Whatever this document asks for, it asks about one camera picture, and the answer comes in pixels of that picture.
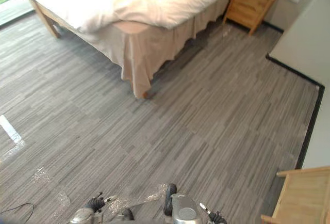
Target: plastic wrap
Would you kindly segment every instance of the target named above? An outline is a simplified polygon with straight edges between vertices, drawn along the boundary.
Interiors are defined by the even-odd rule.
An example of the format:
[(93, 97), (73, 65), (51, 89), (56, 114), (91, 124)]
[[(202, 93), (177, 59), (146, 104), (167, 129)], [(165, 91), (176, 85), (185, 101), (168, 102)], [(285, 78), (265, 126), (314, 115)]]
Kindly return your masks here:
[(51, 177), (48, 175), (47, 170), (41, 167), (36, 173), (32, 175), (32, 183), (50, 183), (52, 181)]
[(231, 26), (224, 27), (223, 33), (222, 33), (222, 37), (228, 36), (228, 34), (230, 33), (231, 30), (232, 30), (232, 27)]
[(70, 206), (70, 198), (67, 196), (65, 191), (54, 182), (53, 177), (49, 175), (47, 169), (45, 167), (41, 167), (38, 169), (33, 175), (31, 179), (34, 184), (42, 184), (43, 187), (46, 187), (48, 191), (51, 192), (51, 195), (56, 199), (54, 203), (55, 211), (50, 216), (47, 221), (55, 223), (56, 220), (66, 211), (66, 209)]
[(140, 194), (134, 193), (134, 190), (130, 188), (125, 188), (109, 205), (110, 213), (115, 216), (126, 208), (165, 198), (167, 186), (167, 183), (157, 184), (155, 187), (148, 187)]
[(8, 158), (17, 154), (25, 146), (25, 141), (22, 139), (19, 133), (17, 133), (17, 131), (9, 123), (9, 121), (4, 115), (0, 116), (0, 125), (5, 130), (10, 139), (15, 143), (15, 147), (13, 147), (1, 156), (0, 161), (5, 161)]

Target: wooden bed frame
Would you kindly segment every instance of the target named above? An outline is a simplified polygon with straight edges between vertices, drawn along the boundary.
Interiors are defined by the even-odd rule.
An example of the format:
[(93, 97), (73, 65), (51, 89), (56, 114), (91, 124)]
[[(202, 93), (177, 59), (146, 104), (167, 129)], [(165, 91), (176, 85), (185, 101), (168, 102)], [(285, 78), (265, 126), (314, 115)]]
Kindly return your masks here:
[[(48, 31), (52, 34), (55, 38), (60, 38), (60, 33), (56, 30), (54, 27), (55, 23), (58, 23), (60, 26), (70, 30), (71, 32), (75, 33), (75, 29), (70, 26), (66, 21), (61, 19), (59, 16), (54, 14), (52, 11), (45, 8), (43, 5), (38, 3), (36, 0), (29, 0), (33, 8), (35, 9), (37, 15), (41, 19), (41, 21), (44, 23)], [(145, 92), (143, 94), (144, 99), (150, 99), (153, 95), (148, 94), (148, 92)]]

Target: wooden nightstand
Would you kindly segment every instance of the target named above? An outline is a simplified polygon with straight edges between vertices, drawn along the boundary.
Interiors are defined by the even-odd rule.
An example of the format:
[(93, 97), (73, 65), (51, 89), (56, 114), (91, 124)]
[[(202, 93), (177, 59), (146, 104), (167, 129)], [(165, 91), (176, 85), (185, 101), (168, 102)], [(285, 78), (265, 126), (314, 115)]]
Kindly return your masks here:
[(223, 23), (231, 19), (250, 28), (249, 36), (263, 20), (275, 0), (230, 0)]

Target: beige bed skirt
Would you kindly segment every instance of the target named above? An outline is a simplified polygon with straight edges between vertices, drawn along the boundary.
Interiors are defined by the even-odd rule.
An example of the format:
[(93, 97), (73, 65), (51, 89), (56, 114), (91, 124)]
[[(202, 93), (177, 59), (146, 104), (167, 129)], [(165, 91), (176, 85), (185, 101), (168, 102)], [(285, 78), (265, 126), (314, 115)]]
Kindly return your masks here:
[(173, 60), (185, 42), (195, 38), (209, 21), (215, 21), (224, 7), (223, 0), (218, 0), (174, 29), (122, 21), (92, 34), (73, 32), (118, 64), (122, 68), (121, 78), (130, 80), (134, 95), (142, 98), (151, 89), (150, 80), (161, 65)]

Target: gray carpet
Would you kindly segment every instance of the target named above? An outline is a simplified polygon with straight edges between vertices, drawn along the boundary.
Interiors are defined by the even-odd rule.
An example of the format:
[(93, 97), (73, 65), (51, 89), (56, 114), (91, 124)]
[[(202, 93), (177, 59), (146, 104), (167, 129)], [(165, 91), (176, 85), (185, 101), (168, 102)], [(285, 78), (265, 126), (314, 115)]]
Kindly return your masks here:
[[(0, 165), (1, 210), (29, 201), (28, 223), (66, 223), (98, 191), (140, 203), (174, 182), (230, 223), (272, 214), (275, 174), (294, 168), (318, 89), (265, 59), (278, 32), (248, 37), (220, 24), (161, 68), (151, 100), (135, 99), (120, 68), (77, 36), (55, 40), (36, 15), (1, 30), (0, 115), (25, 141)], [(0, 156), (13, 145), (0, 128)], [(161, 218), (161, 204), (133, 211)], [(29, 207), (11, 214), (26, 218)]]

